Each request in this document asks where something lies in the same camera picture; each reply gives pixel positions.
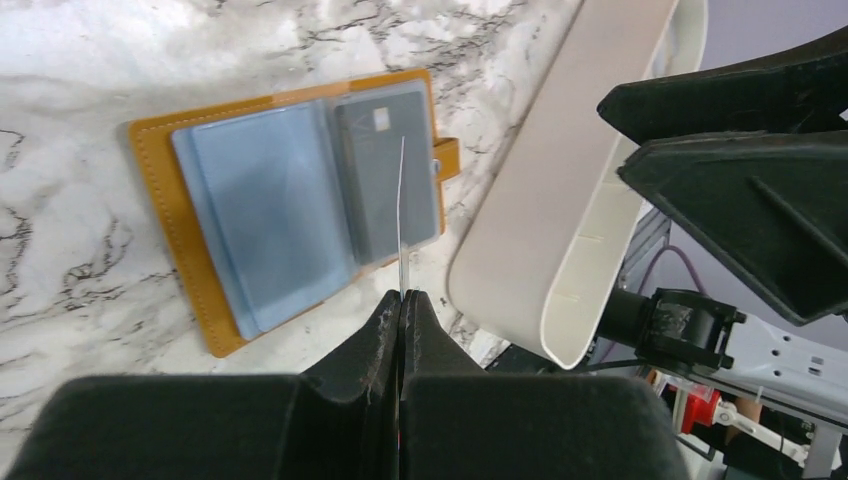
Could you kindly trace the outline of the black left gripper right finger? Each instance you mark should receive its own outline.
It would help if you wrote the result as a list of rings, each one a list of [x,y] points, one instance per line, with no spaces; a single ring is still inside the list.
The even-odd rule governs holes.
[[[399,394],[404,479],[685,479],[665,405],[640,380],[492,373],[409,291]]]

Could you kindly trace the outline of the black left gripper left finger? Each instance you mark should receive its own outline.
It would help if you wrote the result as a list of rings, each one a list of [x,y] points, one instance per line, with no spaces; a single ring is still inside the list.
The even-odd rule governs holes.
[[[401,297],[300,374],[90,376],[38,415],[12,479],[394,479]]]

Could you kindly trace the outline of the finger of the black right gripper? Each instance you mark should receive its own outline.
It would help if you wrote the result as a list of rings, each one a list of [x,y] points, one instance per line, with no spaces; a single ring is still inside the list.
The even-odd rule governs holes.
[[[637,144],[716,132],[839,131],[846,109],[845,28],[720,68],[620,84],[597,106]]]
[[[617,174],[788,322],[846,314],[846,131],[652,140]]]

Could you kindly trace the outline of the black credit card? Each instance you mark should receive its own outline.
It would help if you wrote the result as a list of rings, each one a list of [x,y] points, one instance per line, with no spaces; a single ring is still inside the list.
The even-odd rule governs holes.
[[[440,231],[433,137],[425,85],[407,82],[347,94],[331,107],[338,127],[352,240],[362,265],[397,253],[396,189],[401,137],[406,136],[403,238],[426,244]]]
[[[403,180],[406,153],[406,136],[401,137],[399,168],[396,189],[396,242],[397,242],[397,264],[398,264],[398,291],[400,299],[404,300],[408,290],[408,258],[403,238]]]

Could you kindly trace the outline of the yellow leather card holder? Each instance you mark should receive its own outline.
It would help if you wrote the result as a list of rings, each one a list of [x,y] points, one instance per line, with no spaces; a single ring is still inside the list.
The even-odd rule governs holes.
[[[225,300],[201,232],[196,208],[190,199],[170,134],[179,128],[290,106],[336,94],[370,91],[379,87],[421,80],[430,126],[436,126],[430,72],[425,68],[360,76],[323,85],[275,92],[254,98],[171,112],[133,120],[128,138],[140,173],[162,226],[174,264],[190,301],[209,353],[224,358],[249,341],[238,332],[232,308]]]

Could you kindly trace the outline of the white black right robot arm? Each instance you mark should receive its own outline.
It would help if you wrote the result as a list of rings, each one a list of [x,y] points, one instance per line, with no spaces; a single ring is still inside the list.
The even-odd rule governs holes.
[[[847,32],[625,83],[600,117],[635,142],[618,177],[786,321],[847,313]],[[644,364],[847,432],[847,355],[688,290],[614,289],[597,332]]]

